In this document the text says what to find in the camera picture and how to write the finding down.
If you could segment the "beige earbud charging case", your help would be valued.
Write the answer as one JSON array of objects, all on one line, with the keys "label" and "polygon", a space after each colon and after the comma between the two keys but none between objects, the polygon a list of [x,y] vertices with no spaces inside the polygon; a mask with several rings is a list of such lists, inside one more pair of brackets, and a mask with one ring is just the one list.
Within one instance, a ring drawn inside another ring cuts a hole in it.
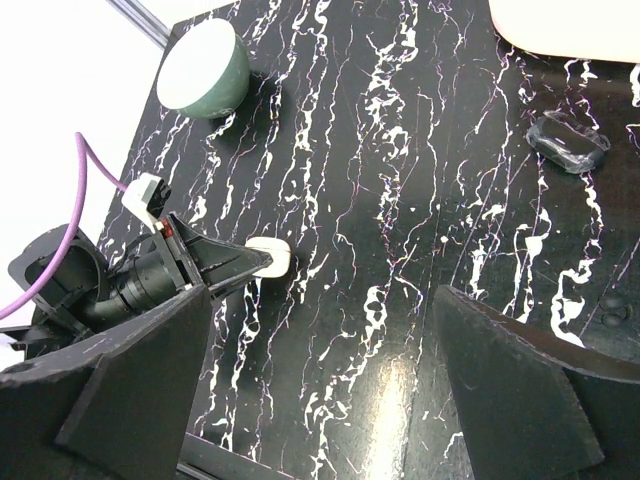
[{"label": "beige earbud charging case", "polygon": [[292,252],[286,241],[274,237],[253,237],[246,241],[245,246],[266,253],[271,258],[271,263],[267,267],[254,273],[256,278],[281,278],[288,272]]}]

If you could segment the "black earbud charging case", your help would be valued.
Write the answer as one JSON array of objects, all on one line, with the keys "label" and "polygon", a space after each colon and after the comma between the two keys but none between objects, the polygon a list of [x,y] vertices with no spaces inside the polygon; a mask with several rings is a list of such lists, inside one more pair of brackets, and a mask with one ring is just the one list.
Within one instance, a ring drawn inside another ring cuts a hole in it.
[{"label": "black earbud charging case", "polygon": [[552,110],[544,111],[531,125],[526,141],[542,157],[574,175],[596,169],[611,148],[606,136]]}]

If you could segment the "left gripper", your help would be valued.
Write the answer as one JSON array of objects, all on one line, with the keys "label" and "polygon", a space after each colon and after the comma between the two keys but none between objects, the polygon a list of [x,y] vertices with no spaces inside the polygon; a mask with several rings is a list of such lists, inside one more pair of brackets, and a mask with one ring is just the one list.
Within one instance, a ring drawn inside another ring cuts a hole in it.
[{"label": "left gripper", "polygon": [[201,274],[211,298],[224,298],[273,263],[268,253],[198,233],[175,212],[162,218],[161,225],[150,251],[152,295],[176,295],[198,286]]}]

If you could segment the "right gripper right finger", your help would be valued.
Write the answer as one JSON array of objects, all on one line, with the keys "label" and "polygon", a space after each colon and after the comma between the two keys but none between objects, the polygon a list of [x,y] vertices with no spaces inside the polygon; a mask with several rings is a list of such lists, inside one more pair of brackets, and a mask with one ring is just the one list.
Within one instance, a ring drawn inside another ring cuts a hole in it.
[{"label": "right gripper right finger", "polygon": [[638,364],[450,286],[432,313],[475,478],[638,478]]}]

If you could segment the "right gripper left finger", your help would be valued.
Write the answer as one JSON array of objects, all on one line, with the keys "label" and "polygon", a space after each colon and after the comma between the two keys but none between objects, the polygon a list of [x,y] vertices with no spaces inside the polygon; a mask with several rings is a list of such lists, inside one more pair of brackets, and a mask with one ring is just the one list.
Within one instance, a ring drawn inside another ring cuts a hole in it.
[{"label": "right gripper left finger", "polygon": [[193,287],[1,373],[4,479],[171,479],[208,342]]}]

